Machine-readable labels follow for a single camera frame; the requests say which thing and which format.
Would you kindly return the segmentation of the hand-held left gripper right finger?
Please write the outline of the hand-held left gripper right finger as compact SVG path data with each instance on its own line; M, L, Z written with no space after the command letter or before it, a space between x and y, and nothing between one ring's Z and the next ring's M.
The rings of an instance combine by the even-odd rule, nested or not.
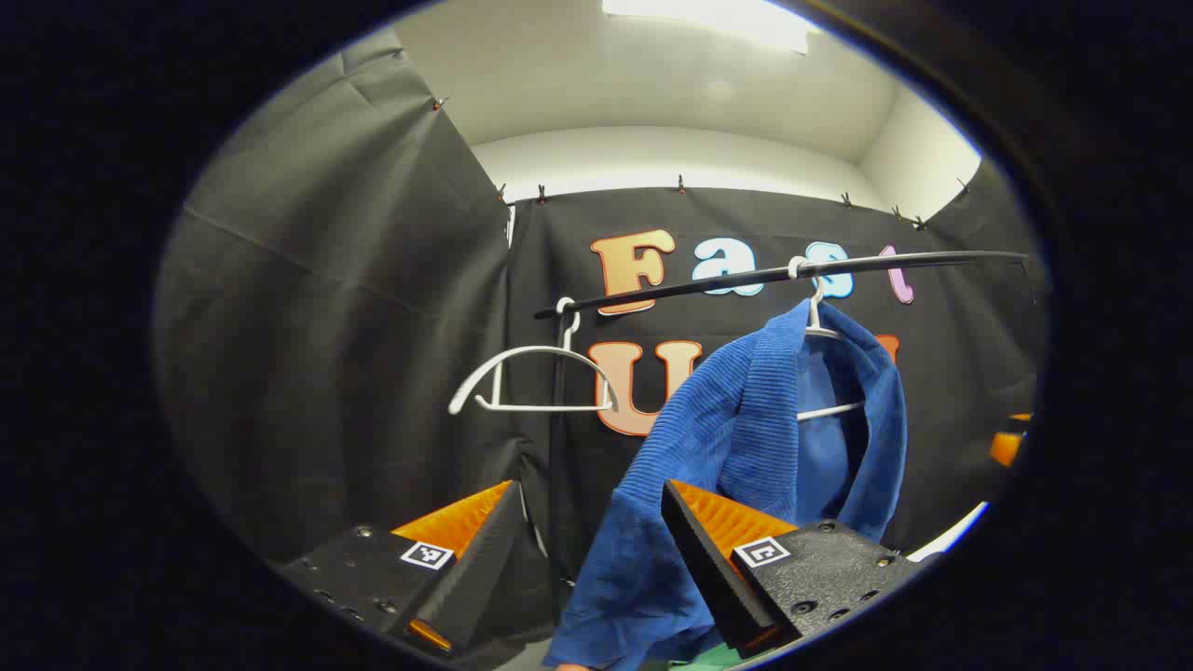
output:
M675 479L661 511L724 642L750 657L841 627L926 565L839 521L793 527Z

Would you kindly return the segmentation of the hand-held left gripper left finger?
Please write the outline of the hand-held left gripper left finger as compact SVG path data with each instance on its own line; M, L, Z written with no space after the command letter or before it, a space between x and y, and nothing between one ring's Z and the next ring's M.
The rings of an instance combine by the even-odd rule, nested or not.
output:
M453 655L472 644L524 523L521 485L503 480L396 529L351 527L278 572L381 636Z

